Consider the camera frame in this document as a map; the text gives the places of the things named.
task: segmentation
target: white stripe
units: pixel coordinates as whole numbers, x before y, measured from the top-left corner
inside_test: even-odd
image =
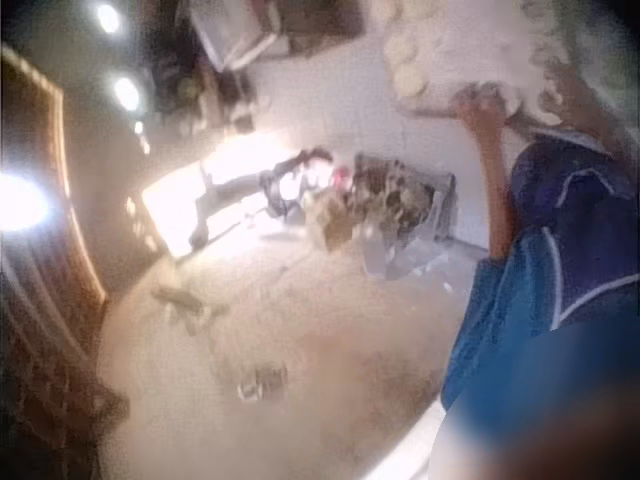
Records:
[[[605,283],[604,285],[600,285],[598,288],[594,288],[586,295],[580,297],[576,300],[573,305],[567,308],[564,313],[560,316],[560,323],[564,322],[569,315],[575,312],[578,308],[583,306],[585,303],[593,300],[599,295],[602,295],[609,290],[615,290],[616,288],[624,287],[633,282],[637,282],[640,280],[640,274],[630,275],[628,277],[619,278],[618,280],[614,280],[613,282]]]
[[[542,229],[544,236],[547,239],[549,248],[551,249],[551,258],[553,258],[553,270],[555,272],[555,302],[553,305],[553,320],[551,322],[550,330],[555,330],[560,326],[560,309],[562,308],[562,263],[560,261],[560,250],[556,244],[555,238],[551,235],[551,231],[548,227]]]
[[[613,189],[611,184],[602,176],[600,172],[598,172],[597,170],[594,170],[593,168],[586,168],[584,170],[578,170],[577,172],[573,172],[571,175],[569,175],[567,178],[564,179],[564,183],[562,184],[562,193],[560,194],[560,197],[556,202],[556,208],[560,208],[564,203],[564,201],[567,199],[567,194],[569,193],[569,187],[571,186],[573,177],[578,177],[578,176],[584,177],[590,173],[598,177],[598,180],[600,180],[600,183],[604,185],[604,188],[606,188],[609,191],[610,195],[615,194],[615,190]]]

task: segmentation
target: ceiling light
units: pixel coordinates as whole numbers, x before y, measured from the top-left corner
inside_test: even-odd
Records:
[[[120,29],[120,15],[111,5],[98,6],[97,13],[100,26],[105,32],[113,34]]]
[[[49,211],[42,192],[19,177],[0,173],[0,231],[16,231],[40,223]]]
[[[125,110],[133,112],[140,106],[140,92],[130,78],[122,77],[114,84],[116,97]]]

